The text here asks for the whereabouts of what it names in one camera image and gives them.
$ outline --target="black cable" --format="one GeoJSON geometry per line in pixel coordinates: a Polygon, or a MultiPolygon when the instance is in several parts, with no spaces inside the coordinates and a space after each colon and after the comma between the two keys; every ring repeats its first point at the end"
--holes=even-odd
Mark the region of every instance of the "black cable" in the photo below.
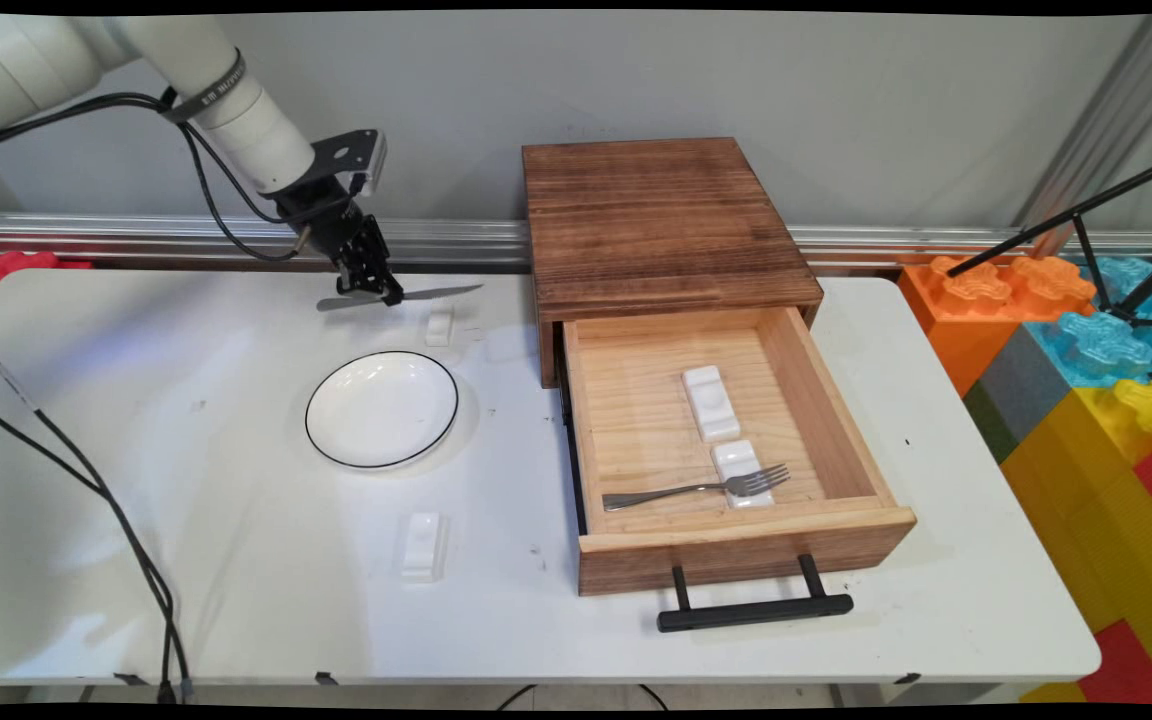
{"type": "MultiPolygon", "coordinates": [[[[168,109],[170,107],[169,103],[165,101],[165,97],[166,94],[164,96],[162,99],[159,99],[159,97],[141,94],[141,92],[114,92],[114,94],[100,94],[97,97],[92,97],[91,100],[85,100],[83,103],[69,106],[69,108],[56,111],[56,113],[52,113],[50,115],[44,115],[44,118],[28,120],[26,122],[17,123],[13,127],[1,129],[0,143],[6,141],[12,141],[13,137],[17,137],[23,132],[31,131],[31,129],[59,122],[59,120],[76,118],[77,115],[91,113],[91,111],[96,109],[145,108],[145,109],[153,109],[156,113],[161,114],[165,109],[168,109]]],[[[340,199],[338,200],[328,202],[328,204],[319,206],[319,209],[306,210],[303,211],[303,213],[288,215],[286,218],[271,217],[268,214],[265,214],[264,211],[262,211],[260,209],[257,209],[256,202],[251,199],[250,195],[247,195],[247,190],[244,190],[242,183],[238,182],[237,177],[234,177],[234,174],[229,169],[228,165],[220,159],[220,156],[217,154],[215,150],[211,147],[211,143],[209,143],[206,138],[202,136],[202,132],[198,132],[197,128],[192,127],[189,123],[179,123],[177,128],[180,129],[180,132],[182,132],[182,135],[184,136],[185,143],[189,146],[189,154],[191,154],[194,159],[195,169],[198,174],[198,184],[200,184],[202,195],[204,195],[204,199],[207,202],[207,209],[210,210],[211,218],[215,220],[215,225],[220,227],[220,232],[223,233],[225,237],[227,237],[230,242],[233,242],[234,245],[238,248],[238,250],[247,252],[247,255],[251,255],[252,258],[271,263],[279,263],[283,260],[290,260],[291,258],[294,258],[294,256],[298,255],[298,252],[293,250],[285,255],[264,255],[262,252],[257,252],[250,249],[250,247],[243,245],[243,243],[238,241],[237,237],[234,237],[234,234],[229,232],[229,228],[227,227],[227,225],[225,225],[223,219],[220,218],[220,213],[219,210],[217,209],[215,200],[212,199],[211,197],[211,188],[207,185],[207,179],[204,174],[204,169],[202,168],[202,159],[198,156],[197,147],[195,146],[196,141],[202,144],[202,149],[206,150],[207,156],[211,156],[212,161],[215,161],[215,166],[220,168],[220,172],[225,175],[225,179],[228,179],[229,184],[232,184],[234,188],[234,191],[238,192],[238,197],[241,197],[243,204],[247,204],[247,207],[250,209],[252,213],[256,214],[256,217],[259,217],[262,220],[265,220],[265,222],[268,223],[305,222],[305,220],[316,218],[319,214],[326,213],[326,211],[339,209],[339,206],[348,205],[349,202],[353,200],[353,197],[355,197],[356,195],[356,192],[351,192],[346,197],[340,197],[340,199]]]]}
{"type": "Polygon", "coordinates": [[[520,697],[522,697],[522,694],[530,691],[530,689],[532,688],[536,688],[536,685],[524,685],[524,688],[522,688],[521,691],[517,691],[516,694],[509,696],[509,700],[500,703],[500,707],[497,708],[497,712],[500,712],[506,707],[509,707],[509,703],[517,700],[520,697]]]}
{"type": "Polygon", "coordinates": [[[207,187],[207,176],[202,172],[202,158],[198,156],[198,149],[195,146],[194,138],[189,137],[189,131],[184,129],[185,126],[180,126],[180,132],[184,135],[184,142],[189,146],[189,156],[194,159],[194,169],[198,173],[198,187],[202,188],[202,198],[207,202],[207,210],[211,211],[211,219],[215,220],[215,227],[220,228],[220,232],[225,234],[225,237],[229,238],[238,250],[251,255],[252,258],[257,260],[265,260],[266,263],[282,263],[283,260],[290,260],[300,255],[300,251],[294,249],[288,250],[283,255],[265,255],[257,252],[251,249],[251,247],[243,245],[243,242],[234,236],[234,233],[229,232],[225,221],[220,219],[220,210],[217,209],[217,202],[212,200],[211,188],[207,187]]]}
{"type": "MultiPolygon", "coordinates": [[[[106,491],[104,491],[104,488],[97,487],[94,483],[92,483],[88,478],[84,478],[82,473],[78,473],[78,470],[74,470],[73,465],[69,465],[68,462],[65,462],[63,460],[61,460],[59,456],[56,456],[54,454],[54,452],[47,450],[46,447],[38,445],[38,442],[36,442],[33,438],[31,438],[31,437],[29,437],[29,435],[20,432],[20,430],[17,430],[17,429],[13,427],[12,424],[8,423],[8,420],[5,420],[3,418],[0,418],[0,429],[6,430],[6,432],[8,432],[9,434],[12,434],[12,437],[17,438],[21,442],[26,444],[29,447],[35,448],[44,457],[46,457],[46,460],[51,460],[52,462],[55,462],[55,464],[60,465],[61,469],[66,470],[69,475],[73,475],[74,479],[77,479],[78,482],[81,482],[82,484],[84,484],[84,486],[88,486],[88,488],[90,488],[90,491],[94,492],[97,495],[99,495],[101,498],[105,498],[106,501],[109,501],[109,497],[106,495],[106,491]]],[[[160,592],[160,589],[156,586],[156,581],[152,579],[150,577],[150,575],[147,575],[147,568],[146,568],[146,564],[145,564],[145,560],[143,560],[143,558],[145,556],[145,551],[143,551],[143,548],[138,550],[138,546],[141,546],[139,543],[134,544],[134,546],[132,546],[132,553],[134,553],[134,555],[136,555],[136,560],[137,560],[138,564],[141,564],[141,573],[142,574],[146,574],[146,582],[150,583],[150,591],[154,592],[154,599],[156,599],[157,602],[159,602],[159,609],[160,611],[165,611],[165,612],[169,612],[169,614],[170,614],[170,612],[174,612],[174,607],[173,607],[172,602],[168,602],[170,600],[170,597],[164,598],[164,596],[160,592]]],[[[157,574],[157,569],[156,568],[154,568],[154,574],[157,574]]],[[[165,588],[165,583],[162,583],[161,577],[157,578],[157,583],[162,584],[162,586],[165,588]]],[[[168,674],[169,674],[169,660],[170,660],[170,657],[172,657],[172,644],[170,644],[170,634],[168,634],[168,637],[166,637],[164,639],[164,645],[162,645],[162,677],[164,679],[166,679],[166,676],[168,676],[168,674]]]]}
{"type": "Polygon", "coordinates": [[[639,688],[643,688],[644,691],[646,691],[646,694],[649,694],[649,696],[652,696],[652,700],[657,702],[657,705],[660,706],[660,710],[664,710],[666,712],[669,711],[669,706],[666,705],[666,703],[664,703],[664,700],[660,700],[660,696],[658,696],[658,694],[652,692],[652,688],[649,688],[649,687],[644,685],[643,683],[639,683],[639,688]]]}
{"type": "Polygon", "coordinates": [[[147,555],[145,547],[142,546],[141,538],[136,536],[136,530],[132,530],[131,521],[129,521],[127,515],[123,513],[123,507],[115,500],[114,493],[109,491],[108,484],[106,484],[105,479],[100,477],[100,473],[96,471],[91,461],[88,461],[88,456],[83,455],[82,450],[78,450],[78,446],[70,441],[63,430],[56,427],[56,424],[52,423],[51,418],[47,418],[47,415],[40,409],[40,407],[32,407],[32,411],[35,416],[37,416],[38,420],[41,420],[41,424],[46,425],[46,427],[60,439],[60,442],[65,444],[65,447],[68,447],[69,452],[73,452],[74,456],[78,457],[78,462],[81,462],[83,468],[91,473],[91,480],[84,478],[82,473],[78,473],[78,471],[74,469],[73,465],[69,465],[68,462],[65,462],[55,454],[52,454],[51,450],[47,450],[47,448],[38,445],[38,442],[33,441],[32,438],[18,432],[18,430],[13,427],[8,420],[0,418],[0,429],[8,430],[8,432],[13,437],[20,439],[20,441],[35,448],[48,460],[56,462],[56,465],[60,465],[61,469],[66,470],[69,475],[73,475],[74,478],[82,482],[84,486],[91,488],[91,491],[97,495],[104,498],[106,503],[109,503],[109,508],[114,511],[114,516],[118,520],[119,525],[123,529],[123,535],[127,536],[129,546],[132,547],[132,554],[136,556],[138,564],[141,564],[141,573],[145,575],[146,583],[150,585],[150,591],[154,593],[154,600],[157,601],[157,605],[159,605],[159,611],[162,611],[164,621],[166,623],[162,649],[162,684],[160,684],[159,700],[175,700],[170,682],[168,680],[168,673],[170,669],[170,650],[172,646],[175,646],[175,655],[177,657],[177,665],[180,666],[180,689],[182,689],[182,698],[180,699],[182,703],[187,703],[187,698],[192,691],[192,683],[191,680],[189,680],[189,666],[184,657],[184,646],[180,643],[180,635],[177,632],[177,627],[175,626],[175,602],[172,597],[172,591],[168,589],[168,584],[166,584],[162,575],[159,573],[159,569],[154,566],[154,561],[152,561],[147,555]]]}
{"type": "MultiPolygon", "coordinates": [[[[509,705],[511,705],[513,702],[515,702],[520,697],[522,697],[522,694],[524,694],[526,691],[530,691],[530,689],[535,689],[535,688],[536,688],[536,685],[524,685],[524,688],[522,688],[521,691],[517,691],[516,694],[513,694],[511,696],[509,696],[509,700],[500,703],[500,707],[497,707],[497,712],[502,711],[502,710],[509,707],[509,705]]],[[[643,688],[644,691],[646,691],[646,694],[649,694],[649,696],[652,696],[652,700],[657,702],[657,705],[660,706],[660,710],[664,710],[666,712],[669,711],[669,706],[666,705],[666,703],[664,703],[664,700],[660,700],[660,696],[658,696],[658,694],[653,692],[652,688],[649,688],[649,687],[644,685],[643,683],[639,683],[639,688],[643,688]]]]}

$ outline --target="wooden top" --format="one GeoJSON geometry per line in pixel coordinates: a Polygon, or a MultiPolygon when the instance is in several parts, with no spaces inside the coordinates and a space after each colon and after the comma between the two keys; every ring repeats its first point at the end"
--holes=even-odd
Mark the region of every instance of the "wooden top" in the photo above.
{"type": "Polygon", "coordinates": [[[522,149],[540,323],[817,305],[735,138],[522,149]]]}

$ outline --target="open drawer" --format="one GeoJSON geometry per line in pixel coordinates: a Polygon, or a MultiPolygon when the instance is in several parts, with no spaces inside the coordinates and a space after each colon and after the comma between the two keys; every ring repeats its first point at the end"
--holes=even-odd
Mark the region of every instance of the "open drawer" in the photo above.
{"type": "Polygon", "coordinates": [[[563,323],[563,366],[579,469],[579,593],[878,564],[914,528],[892,500],[794,306],[563,323]],[[718,365],[741,438],[791,479],[774,505],[732,509],[691,492],[605,511],[604,493],[715,480],[682,373],[718,365]]]}

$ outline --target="yellow toy block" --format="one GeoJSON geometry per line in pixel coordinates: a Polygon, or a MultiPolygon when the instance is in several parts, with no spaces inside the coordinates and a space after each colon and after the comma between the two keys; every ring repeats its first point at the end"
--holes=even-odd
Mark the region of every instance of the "yellow toy block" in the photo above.
{"type": "Polygon", "coordinates": [[[1078,392],[1062,397],[1020,444],[1034,462],[1043,488],[1069,520],[1114,478],[1132,471],[1078,392]]]}
{"type": "Polygon", "coordinates": [[[1152,452],[1152,381],[1119,381],[1112,388],[1075,388],[1129,465],[1152,452]]]}
{"type": "Polygon", "coordinates": [[[1078,683],[1047,683],[1020,697],[1020,702],[1087,702],[1078,683]]]}
{"type": "Polygon", "coordinates": [[[1152,498],[1121,475],[1070,518],[1070,530],[1152,660],[1152,498]]]}
{"type": "Polygon", "coordinates": [[[1020,500],[1029,524],[1033,525],[1034,533],[1047,551],[1064,588],[1069,589],[1074,605],[1078,606],[1087,628],[1092,632],[1100,632],[1123,619],[1123,612],[1114,606],[1091,561],[1066,526],[1064,518],[1061,518],[1043,492],[1034,462],[1018,448],[1002,464],[1002,473],[1010,484],[1011,492],[1016,493],[1016,500],[1020,500]]]}

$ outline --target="knife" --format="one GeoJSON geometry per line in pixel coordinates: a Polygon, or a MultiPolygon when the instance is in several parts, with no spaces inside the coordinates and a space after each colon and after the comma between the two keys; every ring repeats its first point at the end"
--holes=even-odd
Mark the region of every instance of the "knife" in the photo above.
{"type": "MultiPolygon", "coordinates": [[[[438,297],[450,297],[453,295],[462,295],[462,293],[477,290],[477,288],[483,287],[483,283],[478,285],[463,285],[458,287],[438,287],[434,290],[417,290],[403,293],[403,300],[438,300],[438,297]]],[[[344,306],[359,306],[359,305],[371,305],[372,302],[380,302],[379,295],[365,295],[356,297],[326,297],[326,300],[319,300],[320,313],[326,313],[328,310],[342,310],[344,306]]]]}

